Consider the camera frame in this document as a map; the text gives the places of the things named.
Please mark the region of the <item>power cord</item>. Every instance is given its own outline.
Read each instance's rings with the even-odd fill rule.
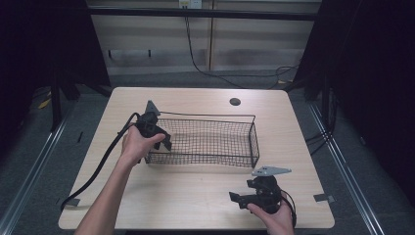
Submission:
[[[308,146],[313,145],[315,143],[320,142],[322,139],[324,140],[323,143],[321,143],[315,150],[313,150],[310,153],[310,156],[313,156],[315,153],[317,153],[325,144],[328,143],[328,141],[333,138],[333,133],[335,131],[335,127],[336,127],[336,120],[337,120],[337,109],[338,109],[338,105],[339,102],[336,99],[335,95],[333,92],[331,92],[331,113],[330,113],[330,122],[329,122],[329,126],[328,126],[328,130],[318,133],[310,138],[307,138],[305,140],[305,142],[309,142],[311,140],[315,140],[314,142],[311,143],[307,143]]]
[[[125,123],[124,127],[122,128],[122,130],[117,134],[116,138],[114,139],[113,143],[111,143],[110,147],[107,149],[106,153],[104,154],[104,156],[102,157],[100,163],[98,164],[97,168],[95,169],[94,173],[91,175],[91,177],[88,179],[88,181],[86,181],[86,183],[80,187],[76,192],[74,192],[73,194],[71,194],[69,197],[67,197],[62,203],[61,203],[61,211],[64,210],[65,205],[72,199],[74,199],[76,196],[78,196],[79,194],[81,194],[83,191],[85,191],[86,188],[89,187],[89,185],[91,185],[91,183],[95,180],[95,178],[98,176],[98,174],[100,173],[101,169],[104,166],[104,163],[107,161],[108,156],[110,155],[111,151],[113,150],[113,148],[115,147],[115,145],[118,143],[118,141],[122,138],[122,136],[124,135],[124,133],[128,130],[128,128],[131,126],[131,120],[134,118],[134,116],[137,116],[137,119],[139,117],[139,115],[137,113],[134,113],[131,115],[131,117],[128,119],[128,121]]]
[[[288,71],[291,71],[293,69],[297,69],[299,67],[299,65],[296,65],[296,66],[293,66],[293,67],[279,67],[275,71],[275,74],[270,74],[270,75],[258,75],[258,74],[253,74],[253,75],[246,75],[246,74],[242,74],[242,75],[238,75],[238,74],[232,74],[232,75],[216,75],[216,74],[204,72],[204,71],[202,71],[202,70],[200,70],[198,68],[198,66],[195,63],[194,56],[193,56],[192,40],[191,40],[191,36],[190,36],[189,18],[185,17],[185,23],[186,23],[187,40],[188,40],[188,43],[189,43],[190,57],[192,58],[193,66],[195,67],[195,69],[198,72],[200,72],[203,75],[219,78],[219,79],[221,79],[221,80],[223,80],[223,81],[225,81],[225,82],[227,82],[227,83],[229,83],[229,84],[231,84],[233,86],[236,86],[238,88],[241,88],[241,89],[249,89],[249,87],[244,87],[244,86],[241,86],[239,84],[236,84],[236,83],[234,83],[234,82],[226,79],[225,77],[233,77],[233,76],[240,76],[240,77],[272,77],[272,76],[276,76],[277,77],[277,81],[272,86],[266,88],[266,89],[269,90],[269,89],[274,88],[278,84],[279,75],[282,75],[282,74],[284,74],[284,73],[286,73]]]

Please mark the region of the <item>floor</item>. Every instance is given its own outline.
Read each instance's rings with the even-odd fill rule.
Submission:
[[[125,52],[113,53],[109,58],[107,52],[103,53],[109,65],[109,72],[113,87],[117,86],[153,86],[153,87],[214,87],[214,88],[235,88],[233,84],[244,88],[255,89],[281,89],[293,79],[296,69],[293,68],[279,76],[257,76],[246,77],[245,75],[272,75],[274,70],[260,68],[261,70],[240,70],[241,66],[236,65],[234,70],[215,71],[214,74],[224,75],[222,78],[206,76],[194,68],[178,70],[176,72],[165,72],[164,69],[151,66],[140,72],[140,68],[125,60]],[[127,58],[134,60],[139,58],[139,53],[128,54]],[[286,66],[295,66],[296,56],[287,61],[291,63]],[[72,187],[83,158],[88,150],[89,144],[100,121],[101,115],[106,107],[108,98],[88,89],[79,86],[81,96],[76,102],[63,99],[63,113],[66,114],[66,124],[60,133],[56,145],[52,146],[48,158],[43,162],[43,167],[37,173],[29,174],[36,161],[39,160],[39,153],[42,152],[45,142],[51,137],[50,127],[52,120],[51,106],[38,109],[38,105],[44,99],[44,93],[48,87],[40,88],[33,94],[33,102],[27,117],[18,132],[0,165],[0,216],[2,222],[0,228],[9,228],[5,234],[71,234],[72,231],[65,231],[59,228],[60,216],[59,203],[65,198]],[[310,104],[319,105],[316,102],[305,101],[302,90],[296,89],[289,93],[296,116],[298,118],[304,139],[315,136],[319,133],[318,125],[313,117]],[[354,130],[352,123],[342,114],[339,109],[336,123],[335,139],[343,153],[344,165],[346,166],[360,190],[374,216],[380,223],[381,231],[375,231],[368,227],[364,221],[356,199],[352,198],[347,188],[339,166],[326,145],[313,154],[311,157],[320,177],[325,193],[332,196],[334,202],[330,204],[336,224],[333,228],[325,231],[297,229],[297,234],[415,234],[415,211],[408,204],[405,196],[401,193],[396,184],[383,171],[376,160],[376,156],[370,149],[362,144],[359,134]],[[308,142],[310,153],[313,152],[323,141]],[[21,204],[17,211],[10,211],[14,206],[16,197],[27,181],[31,180],[30,190],[26,192],[28,197]],[[5,217],[13,214],[15,222],[5,225]],[[116,234],[131,234],[129,231],[117,231]],[[139,231],[134,234],[166,234],[165,232]],[[210,231],[209,234],[224,234],[225,232]],[[260,232],[235,231],[232,234],[266,234]],[[175,234],[206,234],[197,231],[176,231]]]

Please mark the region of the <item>black wire basket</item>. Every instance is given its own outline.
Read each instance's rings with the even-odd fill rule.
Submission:
[[[171,151],[151,151],[147,164],[189,165],[216,164],[242,167],[256,166],[259,149],[255,116],[197,116],[198,119],[160,118],[158,126],[171,135]],[[250,122],[201,119],[208,117],[253,118]]]

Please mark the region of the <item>black cable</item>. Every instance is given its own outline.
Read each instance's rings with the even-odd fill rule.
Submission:
[[[86,181],[86,183],[80,187],[76,192],[74,192],[73,194],[71,194],[69,197],[67,197],[62,203],[61,203],[61,211],[64,210],[65,205],[72,199],[74,199],[76,196],[78,196],[79,194],[81,194],[83,191],[85,191],[86,188],[89,187],[89,185],[91,185],[91,183],[95,180],[95,178],[98,176],[98,174],[100,173],[102,167],[104,166],[104,163],[107,161],[108,156],[110,155],[111,151],[113,150],[113,148],[115,147],[115,145],[118,143],[118,141],[122,138],[122,136],[124,135],[124,133],[128,130],[128,128],[131,126],[131,120],[134,118],[134,116],[137,116],[137,118],[139,117],[139,115],[137,113],[134,113],[131,115],[131,117],[128,119],[127,123],[125,124],[125,126],[122,128],[122,130],[118,133],[118,135],[116,136],[116,138],[114,139],[113,143],[111,143],[110,147],[107,149],[106,153],[104,154],[104,156],[102,157],[100,163],[98,164],[98,167],[95,169],[94,173],[91,175],[91,177],[88,179],[88,181]]]
[[[290,197],[291,202],[293,203],[291,205],[291,203],[284,197],[282,197],[282,200],[284,200],[284,202],[287,203],[288,207],[291,210],[291,219],[293,221],[293,227],[296,227],[297,225],[297,210],[296,210],[296,204],[294,203],[293,198],[291,197],[291,195],[289,193],[287,193],[286,191],[281,189],[281,192],[284,192],[286,195],[288,195]]]
[[[324,139],[324,142],[321,145],[319,145],[314,151],[312,151],[310,153],[310,156],[312,156],[315,153],[317,153],[317,151],[319,151],[324,146],[324,144],[328,143],[330,141],[330,139],[333,138],[333,133],[334,133],[335,127],[336,127],[337,108],[338,108],[339,102],[337,101],[337,99],[336,99],[336,97],[335,97],[335,95],[334,95],[333,92],[331,93],[331,96],[332,96],[331,97],[331,106],[332,106],[332,109],[331,109],[331,114],[330,114],[330,122],[329,122],[328,130],[320,133],[319,136],[317,135],[318,138],[323,138]],[[311,138],[307,139],[307,141],[310,141],[310,140],[315,139],[315,138],[317,138],[317,137],[316,136],[311,137]],[[317,141],[314,141],[314,142],[309,143],[307,145],[312,145],[312,144],[315,144],[315,143],[317,143],[319,141],[320,140],[317,140]]]
[[[202,70],[200,70],[198,68],[198,66],[195,63],[194,56],[193,56],[192,40],[191,40],[191,36],[190,36],[189,18],[185,17],[184,20],[185,20],[185,23],[186,23],[187,40],[188,40],[188,43],[189,43],[190,57],[192,59],[193,66],[195,67],[195,69],[198,72],[200,72],[203,75],[207,75],[207,76],[219,78],[219,79],[221,79],[221,80],[223,80],[223,81],[225,81],[225,82],[227,82],[227,83],[229,83],[229,84],[231,84],[233,86],[236,86],[238,88],[241,88],[241,89],[249,89],[249,88],[248,87],[241,86],[241,85],[238,85],[236,83],[233,83],[230,80],[226,79],[225,77],[232,77],[232,76],[241,76],[241,77],[254,77],[254,76],[255,77],[272,77],[272,76],[276,76],[277,77],[277,81],[272,86],[270,86],[269,88],[267,88],[269,90],[269,89],[272,89],[273,87],[275,87],[278,84],[278,80],[279,80],[278,76],[279,75],[284,74],[285,72],[288,72],[288,71],[290,71],[292,69],[296,69],[299,66],[299,65],[296,65],[296,66],[293,66],[293,67],[279,67],[276,70],[276,73],[275,74],[270,74],[270,75],[258,75],[258,74],[254,74],[254,75],[245,75],[245,74],[244,75],[238,75],[238,74],[216,75],[216,74],[211,74],[211,73],[204,72],[204,71],[202,71]],[[288,70],[285,70],[285,71],[283,71],[281,73],[278,73],[278,70],[280,70],[280,69],[286,69],[286,68],[288,68]]]

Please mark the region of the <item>table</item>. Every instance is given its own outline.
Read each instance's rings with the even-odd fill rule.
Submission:
[[[241,100],[239,106],[230,99]],[[116,88],[104,111],[72,191],[90,177],[110,143],[129,118],[143,114],[152,100],[162,112],[215,115],[256,115],[260,152],[256,167],[273,165],[292,172],[277,175],[279,186],[295,200],[297,228],[330,228],[333,215],[326,201],[313,195],[323,189],[307,151],[287,93],[275,90]],[[92,185],[78,196],[77,208],[66,208],[59,220],[63,229],[75,229],[100,193],[120,155],[120,143]],[[263,223],[247,210],[240,210],[228,192],[253,194],[247,179],[249,167],[221,164],[145,164],[131,172],[120,205],[117,229],[256,230]]]

